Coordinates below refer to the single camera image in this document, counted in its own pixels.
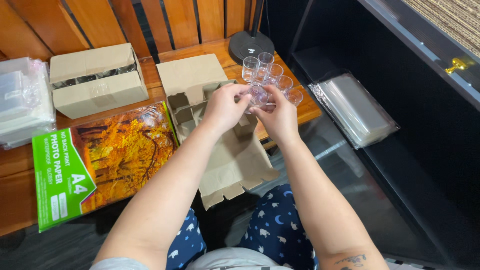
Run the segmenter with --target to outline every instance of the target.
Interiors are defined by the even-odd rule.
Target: gold knob
[[[448,74],[452,74],[456,69],[466,70],[468,68],[468,65],[458,58],[452,59],[452,65],[453,67],[445,69]]]

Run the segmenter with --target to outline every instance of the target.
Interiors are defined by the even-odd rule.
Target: stack of plastic bags
[[[51,93],[46,62],[28,57],[0,62],[0,145],[4,149],[56,130]]]

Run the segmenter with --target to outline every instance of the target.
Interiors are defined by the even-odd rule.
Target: forearm
[[[298,139],[281,150],[302,225],[320,261],[331,263],[330,259],[358,255],[355,252],[383,260],[357,214],[307,146]]]
[[[185,220],[218,138],[218,133],[207,125],[200,124],[194,129],[128,203],[96,261],[123,256],[139,258],[148,264],[152,258],[166,258],[164,255]]]

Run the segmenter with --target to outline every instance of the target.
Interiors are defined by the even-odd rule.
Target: wooden backrest
[[[138,58],[148,57],[151,52],[135,12],[142,12],[138,5],[143,8],[156,50],[165,52],[173,49],[172,44],[181,49],[248,30],[255,3],[256,0],[0,0],[0,61],[25,56],[45,61],[53,55],[126,42],[132,44]]]

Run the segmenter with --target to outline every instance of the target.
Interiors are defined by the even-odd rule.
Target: packing tape
[[[110,87],[107,84],[98,84],[92,86],[90,88],[90,99],[99,108],[117,103],[110,92]]]

